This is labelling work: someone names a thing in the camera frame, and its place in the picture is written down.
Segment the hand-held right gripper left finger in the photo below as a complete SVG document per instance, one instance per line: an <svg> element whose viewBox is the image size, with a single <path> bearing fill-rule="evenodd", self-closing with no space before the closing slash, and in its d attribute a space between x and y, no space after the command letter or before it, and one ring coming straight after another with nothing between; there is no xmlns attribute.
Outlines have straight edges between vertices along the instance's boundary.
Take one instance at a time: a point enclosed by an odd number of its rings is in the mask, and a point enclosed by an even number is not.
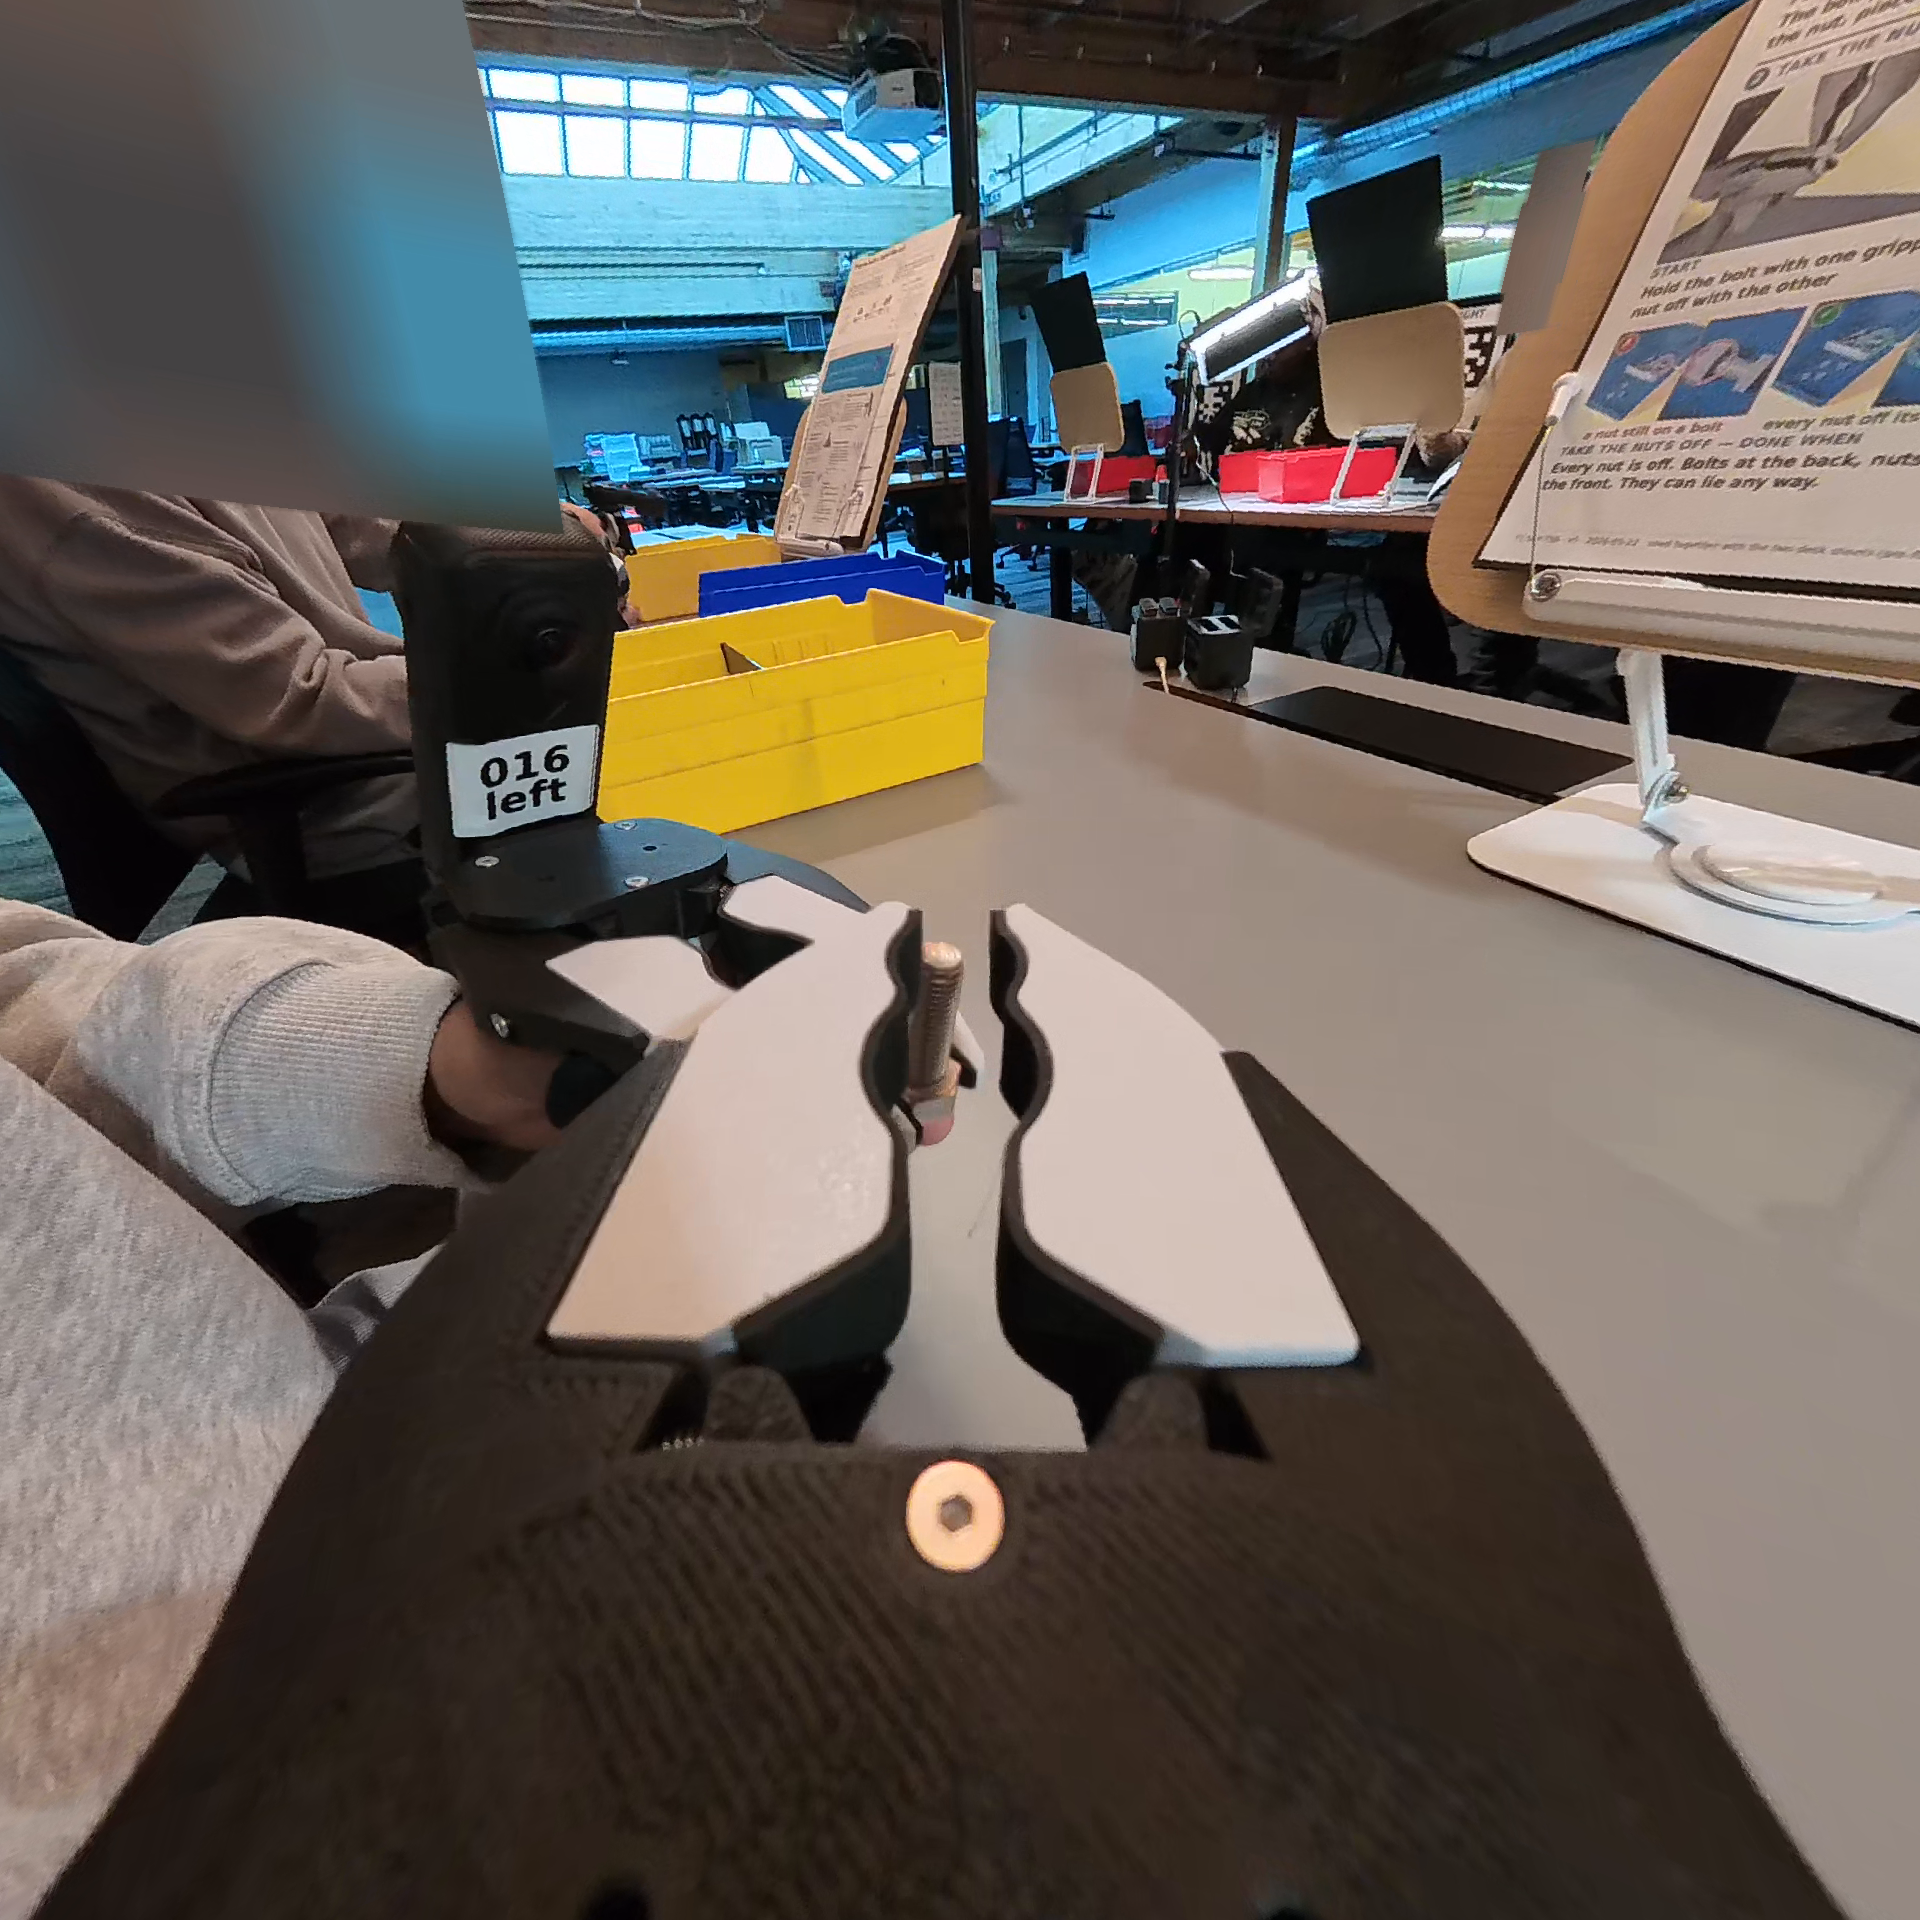
<svg viewBox="0 0 1920 1920"><path fill-rule="evenodd" d="M895 1124L921 915L830 913L683 1042L547 1321L565 1350L879 1359L906 1325Z"/></svg>

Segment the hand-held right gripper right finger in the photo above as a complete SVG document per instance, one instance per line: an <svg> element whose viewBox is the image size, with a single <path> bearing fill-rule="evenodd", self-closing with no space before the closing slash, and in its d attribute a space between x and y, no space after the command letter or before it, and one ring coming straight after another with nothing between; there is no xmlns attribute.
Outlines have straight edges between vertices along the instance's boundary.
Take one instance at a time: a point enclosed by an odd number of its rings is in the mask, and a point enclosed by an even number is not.
<svg viewBox="0 0 1920 1920"><path fill-rule="evenodd" d="M993 915L998 1323L1039 1373L1349 1364L1361 1334L1225 1050L1017 902Z"/></svg>

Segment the yellow divided plastic bin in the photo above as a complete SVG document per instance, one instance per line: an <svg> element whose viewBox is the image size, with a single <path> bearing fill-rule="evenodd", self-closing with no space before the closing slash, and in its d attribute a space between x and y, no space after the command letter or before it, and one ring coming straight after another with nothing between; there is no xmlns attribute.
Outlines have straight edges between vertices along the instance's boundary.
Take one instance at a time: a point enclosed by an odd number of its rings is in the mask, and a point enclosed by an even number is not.
<svg viewBox="0 0 1920 1920"><path fill-rule="evenodd" d="M742 831L982 762L993 612L874 590L614 635L597 809Z"/></svg>

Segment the steel hex bolt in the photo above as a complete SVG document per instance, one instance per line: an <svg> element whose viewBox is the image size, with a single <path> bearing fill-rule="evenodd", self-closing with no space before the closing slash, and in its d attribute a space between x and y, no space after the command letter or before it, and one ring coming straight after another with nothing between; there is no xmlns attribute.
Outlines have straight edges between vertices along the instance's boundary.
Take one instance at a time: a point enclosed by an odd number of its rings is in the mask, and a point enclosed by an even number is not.
<svg viewBox="0 0 1920 1920"><path fill-rule="evenodd" d="M918 990L906 1029L903 1110L918 1146L948 1138L956 1100L975 1085L975 1046L959 1017L967 962L958 946L921 946Z"/></svg>

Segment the person's left hand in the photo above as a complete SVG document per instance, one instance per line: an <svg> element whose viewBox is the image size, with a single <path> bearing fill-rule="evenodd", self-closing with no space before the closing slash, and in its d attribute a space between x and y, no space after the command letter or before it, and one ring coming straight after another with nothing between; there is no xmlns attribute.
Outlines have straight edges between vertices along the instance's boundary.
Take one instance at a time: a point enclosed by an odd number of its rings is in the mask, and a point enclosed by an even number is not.
<svg viewBox="0 0 1920 1920"><path fill-rule="evenodd" d="M442 1017L422 1073L422 1116L447 1148L533 1155L561 1138L548 1095L561 1055L503 1041L465 998Z"/></svg>

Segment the blue plastic bin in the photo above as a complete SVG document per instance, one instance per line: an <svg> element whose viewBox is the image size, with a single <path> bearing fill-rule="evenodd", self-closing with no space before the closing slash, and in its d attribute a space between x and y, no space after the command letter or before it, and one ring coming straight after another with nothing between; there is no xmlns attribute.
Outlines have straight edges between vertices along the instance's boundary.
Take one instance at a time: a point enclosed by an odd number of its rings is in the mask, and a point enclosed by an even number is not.
<svg viewBox="0 0 1920 1920"><path fill-rule="evenodd" d="M825 597L860 606L871 593L892 593L941 606L946 601L946 569L938 561L918 556L885 557L874 551L709 569L699 578L698 618L795 606Z"/></svg>

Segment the tan document board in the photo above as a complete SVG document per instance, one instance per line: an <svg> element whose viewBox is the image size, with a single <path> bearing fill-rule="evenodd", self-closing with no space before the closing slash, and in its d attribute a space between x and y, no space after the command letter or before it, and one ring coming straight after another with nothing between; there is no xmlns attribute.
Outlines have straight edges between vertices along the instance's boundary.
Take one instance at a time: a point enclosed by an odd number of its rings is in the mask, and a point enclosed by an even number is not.
<svg viewBox="0 0 1920 1920"><path fill-rule="evenodd" d="M783 561L861 553L876 541L906 429L906 378L964 229L951 215L852 265L786 465L774 514Z"/></svg>

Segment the black office chair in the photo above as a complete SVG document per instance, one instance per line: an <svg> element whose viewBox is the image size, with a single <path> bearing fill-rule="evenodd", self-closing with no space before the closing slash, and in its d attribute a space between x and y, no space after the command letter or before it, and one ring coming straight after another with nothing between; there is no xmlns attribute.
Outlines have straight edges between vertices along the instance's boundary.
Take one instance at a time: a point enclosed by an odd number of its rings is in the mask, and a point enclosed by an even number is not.
<svg viewBox="0 0 1920 1920"><path fill-rule="evenodd" d="M305 813L353 783L414 773L409 753L270 759L188 780L143 811L11 651L2 654L2 765L54 854L68 902L117 939L150 925L188 874L188 850L159 823L227 823L247 865L252 901L241 910L309 922Z"/></svg>

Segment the white document stand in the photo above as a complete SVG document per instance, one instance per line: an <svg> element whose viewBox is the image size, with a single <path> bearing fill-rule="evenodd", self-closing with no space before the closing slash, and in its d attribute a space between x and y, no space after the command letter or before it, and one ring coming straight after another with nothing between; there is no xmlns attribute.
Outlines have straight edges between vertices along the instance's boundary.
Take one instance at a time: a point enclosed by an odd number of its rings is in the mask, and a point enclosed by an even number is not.
<svg viewBox="0 0 1920 1920"><path fill-rule="evenodd" d="M1915 849L1695 789L1674 749L1663 678L1668 657L1695 657L1853 678L1885 669L1915 683L1915 597L1551 564L1526 575L1522 612L1621 641L1635 780L1477 835L1473 865L1915 1029Z"/></svg>

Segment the black steel column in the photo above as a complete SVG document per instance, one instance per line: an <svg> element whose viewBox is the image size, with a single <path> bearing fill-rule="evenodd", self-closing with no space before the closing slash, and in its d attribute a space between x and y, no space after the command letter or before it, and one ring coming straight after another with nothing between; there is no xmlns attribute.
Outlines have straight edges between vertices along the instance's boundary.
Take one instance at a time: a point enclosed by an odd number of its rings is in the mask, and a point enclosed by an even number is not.
<svg viewBox="0 0 1920 1920"><path fill-rule="evenodd" d="M981 188L975 154L975 61L971 3L941 3L943 116L951 210L959 221L951 270L964 426L967 597L994 598L988 338L981 293Z"/></svg>

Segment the wooden-top office table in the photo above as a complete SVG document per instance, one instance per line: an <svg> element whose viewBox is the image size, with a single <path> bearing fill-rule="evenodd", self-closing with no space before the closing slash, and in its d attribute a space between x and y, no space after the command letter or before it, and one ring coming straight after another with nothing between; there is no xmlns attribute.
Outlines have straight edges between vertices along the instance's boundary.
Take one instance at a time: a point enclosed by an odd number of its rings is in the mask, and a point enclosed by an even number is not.
<svg viewBox="0 0 1920 1920"><path fill-rule="evenodd" d="M1417 581L1429 585L1429 539L1435 513L1391 503L1324 501L1279 503L1255 493L1218 493L1195 487L1177 506L1124 495L1068 498L1063 493L1002 495L993 503L997 545L1045 547L1050 612L1069 615L1069 556L1117 556L1153 562L1172 539L1172 551L1201 541L1211 553L1273 561L1289 581L1282 618L1266 650L1292 654L1306 578L1349 575L1364 583Z"/></svg>

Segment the ceiling projector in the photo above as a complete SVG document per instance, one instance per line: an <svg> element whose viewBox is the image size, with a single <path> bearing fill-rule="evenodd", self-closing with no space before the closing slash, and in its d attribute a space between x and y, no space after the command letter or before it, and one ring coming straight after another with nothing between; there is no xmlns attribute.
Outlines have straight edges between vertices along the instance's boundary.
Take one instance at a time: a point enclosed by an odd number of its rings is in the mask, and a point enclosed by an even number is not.
<svg viewBox="0 0 1920 1920"><path fill-rule="evenodd" d="M923 141L943 132L943 81L925 46L898 33L867 37L855 47L841 114L841 131L869 145Z"/></svg>

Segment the person's grey sweater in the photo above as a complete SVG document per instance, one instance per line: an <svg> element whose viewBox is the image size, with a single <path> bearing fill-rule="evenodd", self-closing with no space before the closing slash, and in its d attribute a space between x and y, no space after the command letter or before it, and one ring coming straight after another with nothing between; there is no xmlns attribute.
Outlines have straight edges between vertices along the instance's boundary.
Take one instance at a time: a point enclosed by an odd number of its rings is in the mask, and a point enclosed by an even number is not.
<svg viewBox="0 0 1920 1920"><path fill-rule="evenodd" d="M15 1068L2 1095L2 1911L175 1707L334 1370L202 1211Z"/></svg>

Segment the LED light bar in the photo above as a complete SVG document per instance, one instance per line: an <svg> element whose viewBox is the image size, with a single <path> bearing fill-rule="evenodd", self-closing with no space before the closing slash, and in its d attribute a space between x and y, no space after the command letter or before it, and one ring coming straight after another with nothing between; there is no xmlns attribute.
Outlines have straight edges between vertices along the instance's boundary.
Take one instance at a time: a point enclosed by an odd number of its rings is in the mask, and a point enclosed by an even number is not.
<svg viewBox="0 0 1920 1920"><path fill-rule="evenodd" d="M1191 375L1201 383L1233 378L1273 351L1309 345L1324 322L1317 274L1298 274L1202 325L1183 342Z"/></svg>

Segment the printed instruction sheet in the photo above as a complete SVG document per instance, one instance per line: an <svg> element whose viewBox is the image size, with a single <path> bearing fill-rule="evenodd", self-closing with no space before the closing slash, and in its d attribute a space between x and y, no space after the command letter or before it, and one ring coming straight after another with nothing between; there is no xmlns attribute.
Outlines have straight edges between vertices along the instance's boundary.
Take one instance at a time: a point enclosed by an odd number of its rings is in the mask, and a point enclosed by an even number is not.
<svg viewBox="0 0 1920 1920"><path fill-rule="evenodd" d="M1915 590L1915 86L1915 5L1755 5L1487 562Z"/></svg>

